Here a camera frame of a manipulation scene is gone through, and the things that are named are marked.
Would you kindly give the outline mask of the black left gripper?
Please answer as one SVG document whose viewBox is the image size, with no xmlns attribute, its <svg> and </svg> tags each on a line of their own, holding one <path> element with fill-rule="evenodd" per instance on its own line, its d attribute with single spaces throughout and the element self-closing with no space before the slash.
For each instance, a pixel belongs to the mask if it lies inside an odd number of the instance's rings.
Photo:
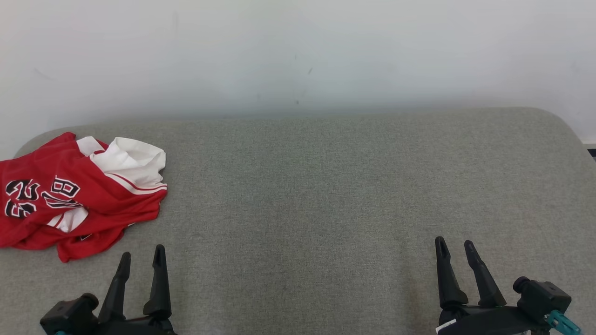
<svg viewBox="0 0 596 335">
<path fill-rule="evenodd" d="M 149 301 L 143 306 L 143 314 L 151 318 L 126 320 L 123 313 L 126 282 L 130 275 L 131 254 L 121 256 L 118 268 L 108 288 L 98 316 L 99 324 L 91 335 L 177 335 L 172 323 L 169 276 L 165 247 L 158 244 L 153 258 L 153 279 Z"/>
</svg>

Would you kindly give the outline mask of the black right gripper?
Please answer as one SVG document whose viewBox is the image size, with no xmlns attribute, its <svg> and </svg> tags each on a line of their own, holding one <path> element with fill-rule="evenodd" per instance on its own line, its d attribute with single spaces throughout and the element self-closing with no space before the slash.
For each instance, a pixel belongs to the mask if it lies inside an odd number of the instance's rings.
<svg viewBox="0 0 596 335">
<path fill-rule="evenodd" d="M 464 249 L 474 272 L 479 307 L 466 305 L 468 296 L 456 280 L 445 239 L 436 237 L 439 305 L 443 309 L 437 335 L 550 335 L 545 321 L 537 322 L 518 307 L 505 307 L 507 302 L 473 242 L 466 240 Z"/>
</svg>

